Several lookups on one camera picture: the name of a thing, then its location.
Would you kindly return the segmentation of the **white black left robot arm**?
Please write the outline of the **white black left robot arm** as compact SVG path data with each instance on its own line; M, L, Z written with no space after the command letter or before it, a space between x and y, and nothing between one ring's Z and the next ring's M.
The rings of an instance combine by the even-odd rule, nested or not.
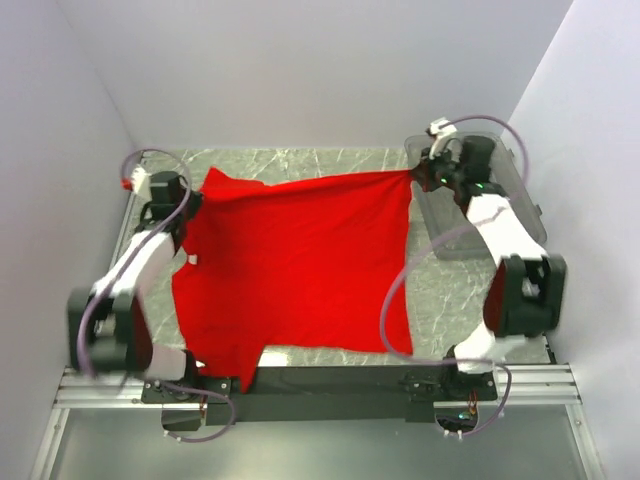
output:
M175 171L148 174L138 167L125 184L146 200L140 223L107 274L70 294L70 363L91 377L121 372L143 380L180 381L195 371L196 362L186 350L152 341L144 296L182 247L202 195Z

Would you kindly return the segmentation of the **red t shirt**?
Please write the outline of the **red t shirt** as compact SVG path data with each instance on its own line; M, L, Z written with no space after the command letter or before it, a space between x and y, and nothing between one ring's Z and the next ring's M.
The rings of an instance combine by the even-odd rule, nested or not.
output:
M267 185L210 169L172 293L186 347L248 390L271 346L411 354L405 170Z

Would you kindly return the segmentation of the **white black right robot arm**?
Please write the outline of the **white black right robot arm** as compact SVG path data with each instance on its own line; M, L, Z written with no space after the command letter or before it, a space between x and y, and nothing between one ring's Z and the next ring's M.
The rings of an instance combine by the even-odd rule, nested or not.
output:
M462 375L487 373L511 351L555 330L567 276L565 260L529 234L514 210L516 195L496 181L496 147L486 135L437 134L411 171L423 192L451 191L495 264L479 325L448 355Z

